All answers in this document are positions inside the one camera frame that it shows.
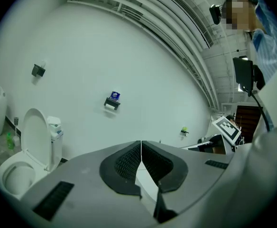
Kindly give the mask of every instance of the black baseboard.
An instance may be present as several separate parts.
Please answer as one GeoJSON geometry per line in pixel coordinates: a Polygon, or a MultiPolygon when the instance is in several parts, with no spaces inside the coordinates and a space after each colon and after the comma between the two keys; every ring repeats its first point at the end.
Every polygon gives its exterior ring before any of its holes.
{"type": "MultiPolygon", "coordinates": [[[[15,129],[15,125],[14,125],[13,122],[11,122],[10,119],[7,118],[7,117],[6,117],[6,122],[9,124],[9,126],[10,126],[11,128],[15,129]]],[[[19,136],[21,136],[21,131],[20,131],[18,128],[16,128],[16,132],[17,132],[17,134],[18,134],[19,136]]],[[[64,159],[64,158],[61,159],[61,163],[65,163],[65,162],[67,162],[67,161],[68,161],[68,160],[66,160],[66,159],[64,159]]]]}

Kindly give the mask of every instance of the blue striped shirt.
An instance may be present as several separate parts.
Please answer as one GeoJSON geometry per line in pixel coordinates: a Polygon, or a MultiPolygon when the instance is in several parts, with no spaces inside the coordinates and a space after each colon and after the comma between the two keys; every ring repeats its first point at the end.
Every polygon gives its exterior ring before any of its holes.
{"type": "MultiPolygon", "coordinates": [[[[277,71],[277,18],[264,0],[258,0],[255,12],[267,33],[257,29],[252,37],[252,43],[257,52],[258,67],[267,83],[277,71]]],[[[267,111],[265,116],[272,129],[274,126],[267,111]]]]}

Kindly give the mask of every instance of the green bottle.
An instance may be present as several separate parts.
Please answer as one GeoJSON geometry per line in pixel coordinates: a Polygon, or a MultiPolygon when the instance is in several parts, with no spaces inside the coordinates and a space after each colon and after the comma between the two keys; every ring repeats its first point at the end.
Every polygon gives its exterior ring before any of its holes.
{"type": "Polygon", "coordinates": [[[10,150],[14,149],[14,144],[10,133],[7,134],[7,145],[8,145],[8,149],[10,150]]]}

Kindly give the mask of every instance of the headset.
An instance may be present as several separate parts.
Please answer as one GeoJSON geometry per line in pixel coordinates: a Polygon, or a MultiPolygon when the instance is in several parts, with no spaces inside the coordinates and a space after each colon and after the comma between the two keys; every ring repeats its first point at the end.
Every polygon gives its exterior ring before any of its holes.
{"type": "MultiPolygon", "coordinates": [[[[213,19],[213,22],[218,25],[221,21],[221,18],[222,18],[222,10],[223,9],[226,9],[226,8],[223,8],[223,5],[226,3],[227,0],[224,1],[224,3],[222,5],[215,5],[213,4],[210,8],[209,8],[209,11],[210,11],[210,14],[211,14],[211,17],[213,19]]],[[[253,5],[257,5],[258,4],[258,0],[248,0],[250,1],[253,5]]]]}

